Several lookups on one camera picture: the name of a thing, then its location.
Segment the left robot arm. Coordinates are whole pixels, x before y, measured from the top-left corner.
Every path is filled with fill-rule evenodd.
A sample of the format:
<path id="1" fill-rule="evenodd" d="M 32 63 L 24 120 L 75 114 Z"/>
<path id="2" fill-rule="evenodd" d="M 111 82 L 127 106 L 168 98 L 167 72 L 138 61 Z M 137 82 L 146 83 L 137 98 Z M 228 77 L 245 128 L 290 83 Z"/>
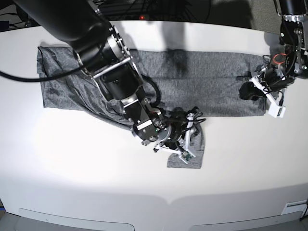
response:
<path id="1" fill-rule="evenodd" d="M 281 17 L 279 45 L 283 49 L 263 56 L 263 64 L 243 77 L 239 89 L 242 100 L 284 96 L 284 91 L 297 78 L 308 77 L 308 2 L 279 0 L 274 2 Z"/>

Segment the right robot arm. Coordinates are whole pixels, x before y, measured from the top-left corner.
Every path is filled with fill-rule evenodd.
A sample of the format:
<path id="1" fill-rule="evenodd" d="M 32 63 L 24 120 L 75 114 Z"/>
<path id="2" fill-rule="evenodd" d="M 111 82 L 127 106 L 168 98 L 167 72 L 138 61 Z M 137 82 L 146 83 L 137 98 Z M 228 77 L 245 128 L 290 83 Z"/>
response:
<path id="1" fill-rule="evenodd" d="M 106 100 L 120 102 L 132 134 L 154 151 L 176 154 L 187 163 L 196 157 L 191 146 L 197 109 L 166 114 L 146 96 L 146 77 L 138 71 L 117 28 L 90 0 L 19 0 L 17 5 L 58 40 L 67 43 L 84 74 Z"/>

